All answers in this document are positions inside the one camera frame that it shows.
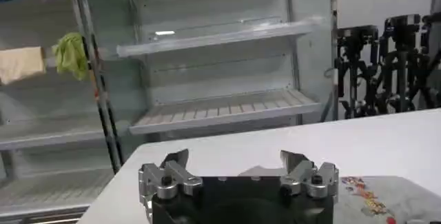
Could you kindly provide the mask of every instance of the white panel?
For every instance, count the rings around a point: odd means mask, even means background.
[[[15,175],[110,169],[105,140],[47,145],[10,152]]]
[[[166,70],[152,74],[152,98],[169,103],[292,85],[291,59],[274,57]]]
[[[286,0],[138,0],[143,38],[178,30],[185,37],[250,29],[286,19]]]
[[[14,0],[0,4],[0,49],[43,46],[78,31],[70,0]]]
[[[294,21],[311,14],[320,15],[331,22],[331,0],[292,0]],[[313,99],[325,103],[332,89],[332,82],[323,74],[333,66],[331,30],[318,30],[296,42],[300,89]],[[305,123],[317,122],[320,113],[303,116]]]
[[[156,30],[180,30],[179,37],[194,37],[287,20],[286,0],[138,3],[146,42],[148,33]],[[291,46],[284,38],[153,54],[147,58],[150,96],[154,103],[168,103],[290,87],[289,56]]]
[[[50,84],[36,88],[13,85],[0,88],[0,111],[5,123],[54,116],[75,116],[97,111],[88,80]]]

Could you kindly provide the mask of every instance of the white shelf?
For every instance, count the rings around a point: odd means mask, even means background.
[[[132,134],[164,132],[314,112],[317,103],[296,90],[270,90],[158,105],[130,127]]]
[[[84,210],[112,177],[111,170],[89,170],[10,181],[0,187],[0,219]]]
[[[116,52],[120,57],[132,57],[170,50],[182,50],[241,41],[301,35],[314,31],[314,28],[322,26],[323,22],[324,20],[322,17],[309,17],[298,22],[260,26],[238,32],[183,39],[165,39],[138,45],[118,45],[116,47]]]
[[[103,138],[103,128],[98,116],[41,119],[0,126],[0,150]]]

